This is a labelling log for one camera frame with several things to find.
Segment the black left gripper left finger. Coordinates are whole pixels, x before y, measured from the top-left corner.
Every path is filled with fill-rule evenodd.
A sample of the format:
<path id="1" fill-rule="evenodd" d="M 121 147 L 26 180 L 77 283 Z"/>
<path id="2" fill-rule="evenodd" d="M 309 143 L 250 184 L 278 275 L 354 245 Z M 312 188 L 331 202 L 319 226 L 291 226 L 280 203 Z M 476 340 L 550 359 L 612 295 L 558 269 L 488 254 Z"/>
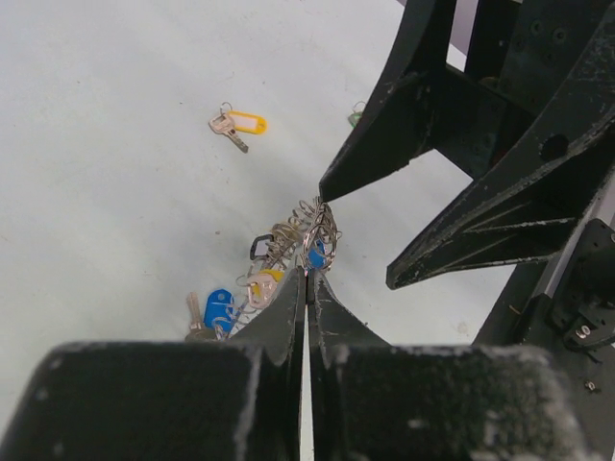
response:
<path id="1" fill-rule="evenodd" d="M 73 342 L 39 363 L 5 460 L 296 460 L 306 277 L 226 341 Z"/>

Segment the green tagged key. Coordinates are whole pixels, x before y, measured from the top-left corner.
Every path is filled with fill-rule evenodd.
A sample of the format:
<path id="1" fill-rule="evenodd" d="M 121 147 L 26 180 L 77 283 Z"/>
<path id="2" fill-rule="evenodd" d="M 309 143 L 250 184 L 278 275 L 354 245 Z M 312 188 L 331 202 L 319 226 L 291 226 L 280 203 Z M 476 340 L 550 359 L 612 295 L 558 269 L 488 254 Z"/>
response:
<path id="1" fill-rule="evenodd" d="M 364 101 L 358 101 L 353 105 L 352 112 L 347 117 L 347 120 L 352 128 L 358 124 L 365 107 L 366 103 Z"/>

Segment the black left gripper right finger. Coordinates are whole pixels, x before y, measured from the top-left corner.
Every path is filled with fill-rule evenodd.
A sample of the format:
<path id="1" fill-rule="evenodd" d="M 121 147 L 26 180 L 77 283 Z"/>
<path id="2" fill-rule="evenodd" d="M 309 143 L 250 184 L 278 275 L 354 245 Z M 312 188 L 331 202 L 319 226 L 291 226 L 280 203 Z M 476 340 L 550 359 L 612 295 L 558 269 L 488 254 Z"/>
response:
<path id="1" fill-rule="evenodd" d="M 394 346 L 308 278 L 318 460 L 597 460 L 567 378 L 527 346 Z"/>

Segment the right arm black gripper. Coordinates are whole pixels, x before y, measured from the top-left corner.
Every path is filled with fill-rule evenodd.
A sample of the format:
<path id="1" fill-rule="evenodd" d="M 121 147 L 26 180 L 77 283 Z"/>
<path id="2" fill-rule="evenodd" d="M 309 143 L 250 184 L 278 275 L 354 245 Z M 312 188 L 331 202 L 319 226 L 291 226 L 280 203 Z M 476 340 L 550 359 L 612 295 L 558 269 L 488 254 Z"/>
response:
<path id="1" fill-rule="evenodd" d="M 406 3 L 320 195 L 333 201 L 430 150 L 477 180 L 389 264 L 389 288 L 544 260 L 565 246 L 614 165 L 609 5 L 481 1 L 459 71 L 447 63 L 455 2 Z"/>

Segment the metal keyring disc with keys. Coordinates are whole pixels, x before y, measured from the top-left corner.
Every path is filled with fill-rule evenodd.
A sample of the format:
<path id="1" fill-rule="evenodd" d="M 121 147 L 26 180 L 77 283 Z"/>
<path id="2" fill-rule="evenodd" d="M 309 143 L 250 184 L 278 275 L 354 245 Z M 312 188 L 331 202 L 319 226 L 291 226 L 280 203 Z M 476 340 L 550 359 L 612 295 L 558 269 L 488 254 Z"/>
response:
<path id="1" fill-rule="evenodd" d="M 319 196 L 301 200 L 289 217 L 253 240 L 250 266 L 236 279 L 239 293 L 217 289 L 204 304 L 196 293 L 188 294 L 185 341 L 224 341 L 234 336 L 272 303 L 288 271 L 297 267 L 328 271 L 341 236 L 330 205 Z"/>

